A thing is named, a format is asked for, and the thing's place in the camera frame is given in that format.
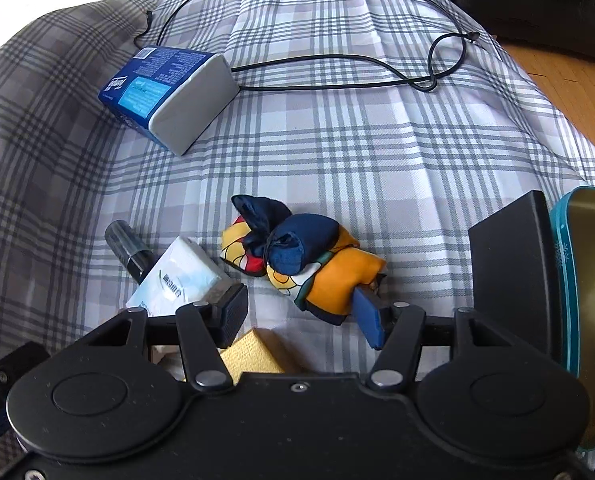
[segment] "pocket tissue pack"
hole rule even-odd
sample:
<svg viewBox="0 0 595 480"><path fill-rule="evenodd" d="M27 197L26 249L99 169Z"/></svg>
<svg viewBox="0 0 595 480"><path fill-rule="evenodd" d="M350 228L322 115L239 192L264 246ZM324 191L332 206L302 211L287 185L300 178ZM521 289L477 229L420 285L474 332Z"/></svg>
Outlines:
<svg viewBox="0 0 595 480"><path fill-rule="evenodd" d="M193 301L217 303L233 284L188 238L178 236L130 297L127 307L146 308L149 316L172 316Z"/></svg>
<svg viewBox="0 0 595 480"><path fill-rule="evenodd" d="M222 54L147 46L98 98L130 128L183 155L238 91Z"/></svg>

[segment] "fabric bundle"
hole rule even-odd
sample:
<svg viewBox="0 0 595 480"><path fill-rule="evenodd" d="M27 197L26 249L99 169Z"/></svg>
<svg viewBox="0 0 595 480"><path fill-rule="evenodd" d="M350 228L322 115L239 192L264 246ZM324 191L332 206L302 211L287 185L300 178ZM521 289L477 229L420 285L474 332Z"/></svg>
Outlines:
<svg viewBox="0 0 595 480"><path fill-rule="evenodd" d="M266 197L235 195L239 216L222 233L220 257L249 276L264 276L300 310L339 325L357 285L376 289L386 262L326 216L293 214Z"/></svg>

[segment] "black cable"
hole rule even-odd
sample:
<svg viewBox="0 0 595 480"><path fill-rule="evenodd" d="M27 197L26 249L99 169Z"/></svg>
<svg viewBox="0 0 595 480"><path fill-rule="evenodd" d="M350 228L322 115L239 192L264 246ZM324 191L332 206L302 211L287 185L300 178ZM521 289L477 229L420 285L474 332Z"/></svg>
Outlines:
<svg viewBox="0 0 595 480"><path fill-rule="evenodd" d="M142 36L144 36L149 30L151 30L152 23L153 23L153 12L151 10L147 10L146 11L146 30L144 32L142 32L141 34L138 34L135 38L133 38L133 44L137 48L140 48L140 46L138 45L138 40Z"/></svg>
<svg viewBox="0 0 595 480"><path fill-rule="evenodd" d="M160 45L162 43L162 38L164 37L164 33L171 23L171 21L175 18L177 13L180 9L189 3L191 0L184 0L175 10L174 12L167 18L162 25L160 33L158 34L158 40L156 41L156 45ZM316 60L316 59L353 59L353 60L360 60L360 61L368 61L374 64L378 64L383 68L386 68L389 72L393 73L399 79L396 80L388 80L388 81L381 81L376 83L359 83L359 84L330 84L330 85L298 85L298 86L242 86L240 85L241 90L252 90L252 91L292 91L292 90L340 90L340 89L353 89L353 88L380 88L385 86L396 86L401 84L408 84L412 86L412 88L420 91L420 92L430 92L437 86L437 80L443 77L451 75L455 70L457 70L466 57L466 41L469 40L471 42L477 40L480 34L479 32L467 32L464 33L462 31L462 27L460 26L458 20L456 20L448 11L446 11L440 4L435 2L434 0L422 0L428 4L430 4L435 9L439 10L439 12L448 18L455 28L457 32L450 32L448 34L443 34L439 38L433 41L431 47L429 49L429 54L427 56L427 70L428 74L424 76L417 76L417 77L408 77L399 72L399 70L395 69L388 63L380 61L379 59L375 59L373 57L368 56L357 56L354 54L318 54L313 56L296 56L296 57L287 57L284 59L275 59L271 61L264 61L259 63L253 63L250 65L244 65L235 67L232 69L232 72L244 72L245 70L253 70L255 68L262 68L265 66L272 66L276 64L288 63L288 62L297 62L297 61L307 61L307 60ZM144 36L150 30L150 23L147 24L147 29L145 32L140 34L139 37ZM442 72L433 72L433 53L437 48L437 45L440 41L446 40L447 38L461 38L462 40L462 52L460 54L459 59L451 66L450 68L443 70ZM421 86L418 83L421 82L428 82L428 86Z"/></svg>

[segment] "bedsheet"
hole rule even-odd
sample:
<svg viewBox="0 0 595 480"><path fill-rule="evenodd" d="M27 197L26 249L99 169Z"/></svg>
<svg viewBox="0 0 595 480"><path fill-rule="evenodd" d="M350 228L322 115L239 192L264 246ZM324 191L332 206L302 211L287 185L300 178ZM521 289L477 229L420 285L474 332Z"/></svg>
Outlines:
<svg viewBox="0 0 595 480"><path fill-rule="evenodd" d="M184 0L108 0L52 12L0 50L0 358L27 340L51 352L114 316L136 284L104 241L127 220L160 253L179 234L216 261L235 218L230 197L269 196L337 219L386 258L381 293L431 315L472 305L467 230L531 189L548 203L595 186L595 147L480 25L434 0L481 37L430 93L409 86L240 92L186 155L118 123L97 92L154 43ZM449 19L420 0L192 0L163 44L220 52L231 66L305 54L362 54L425 73ZM444 41L434 66L460 42ZM249 85L390 78L353 61L238 73ZM353 321L300 312L263 279L252 326L272 328L313 370L366 371L375 360ZM420 373L447 359L425 351ZM16 453L9 437L0 466Z"/></svg>

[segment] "yellow sponge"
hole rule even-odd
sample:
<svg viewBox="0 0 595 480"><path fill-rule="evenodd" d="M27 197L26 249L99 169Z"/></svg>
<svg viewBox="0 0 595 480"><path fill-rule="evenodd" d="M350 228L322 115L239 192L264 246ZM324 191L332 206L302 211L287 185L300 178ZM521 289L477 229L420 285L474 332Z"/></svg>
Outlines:
<svg viewBox="0 0 595 480"><path fill-rule="evenodd" d="M239 381L242 372L281 374L300 371L273 332L260 328L249 330L220 357L234 383Z"/></svg>

